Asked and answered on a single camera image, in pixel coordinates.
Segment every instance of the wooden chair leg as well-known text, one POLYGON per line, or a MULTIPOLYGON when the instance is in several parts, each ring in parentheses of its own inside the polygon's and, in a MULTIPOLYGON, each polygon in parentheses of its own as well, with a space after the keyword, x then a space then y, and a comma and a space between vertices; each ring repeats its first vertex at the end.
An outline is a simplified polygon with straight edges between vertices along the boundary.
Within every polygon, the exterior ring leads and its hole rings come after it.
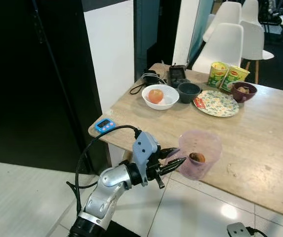
POLYGON ((245 69, 246 69, 247 71, 249 71, 250 63, 251 63, 250 61, 248 61, 248 62, 246 63, 245 69))
POLYGON ((255 61, 255 84, 259 84, 259 60, 255 61))

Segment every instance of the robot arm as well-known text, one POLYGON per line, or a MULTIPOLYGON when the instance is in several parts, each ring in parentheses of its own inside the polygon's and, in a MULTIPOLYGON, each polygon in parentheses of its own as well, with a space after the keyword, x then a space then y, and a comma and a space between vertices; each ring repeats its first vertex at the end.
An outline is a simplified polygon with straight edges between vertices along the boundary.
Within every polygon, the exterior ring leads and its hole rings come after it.
POLYGON ((104 170, 97 182, 97 187, 87 199, 69 237, 99 237, 108 228, 120 196, 134 185, 148 185, 156 179, 159 188, 164 188, 160 176, 174 171, 185 160, 178 158, 161 166, 159 159, 175 150, 161 150, 156 139, 147 132, 141 132, 133 144, 133 160, 123 161, 115 168, 104 170))

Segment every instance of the wooden table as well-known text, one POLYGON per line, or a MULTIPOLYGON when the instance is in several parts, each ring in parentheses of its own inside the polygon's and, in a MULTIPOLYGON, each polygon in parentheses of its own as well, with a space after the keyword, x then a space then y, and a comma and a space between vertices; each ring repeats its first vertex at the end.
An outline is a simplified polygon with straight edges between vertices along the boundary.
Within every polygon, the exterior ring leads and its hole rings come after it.
MULTIPOLYGON (((166 75, 168 67, 155 64, 151 70, 166 75)), ((187 70, 186 76, 204 90, 215 89, 206 85, 207 74, 187 70)), ((177 147, 178 137, 190 129, 218 134, 223 154, 203 182, 283 214, 283 91, 254 86, 257 94, 230 118, 209 116, 193 104, 153 110, 141 92, 130 95, 128 91, 98 120, 110 118, 117 125, 137 126, 153 134, 162 148, 177 147)), ((93 125, 88 131, 98 135, 93 125)), ((133 131, 119 129, 101 140, 132 151, 133 131)))

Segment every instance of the dark blue cup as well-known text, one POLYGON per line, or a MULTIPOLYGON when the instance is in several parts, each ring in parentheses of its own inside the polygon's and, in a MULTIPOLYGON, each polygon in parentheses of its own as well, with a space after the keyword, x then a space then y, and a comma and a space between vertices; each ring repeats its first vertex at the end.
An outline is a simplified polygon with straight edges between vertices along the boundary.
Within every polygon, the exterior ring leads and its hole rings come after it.
POLYGON ((184 104, 191 103, 202 91, 198 85, 190 82, 179 84, 177 90, 180 94, 180 100, 184 104))

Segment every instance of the blue digital timer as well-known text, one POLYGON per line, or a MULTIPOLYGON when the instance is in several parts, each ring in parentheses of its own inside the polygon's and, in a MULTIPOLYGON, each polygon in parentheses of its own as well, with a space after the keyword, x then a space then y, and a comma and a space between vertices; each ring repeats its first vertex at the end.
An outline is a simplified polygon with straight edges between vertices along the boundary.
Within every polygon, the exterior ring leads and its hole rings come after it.
POLYGON ((104 133, 115 126, 116 124, 113 121, 111 121, 109 118, 105 118, 95 124, 95 129, 100 133, 104 133))

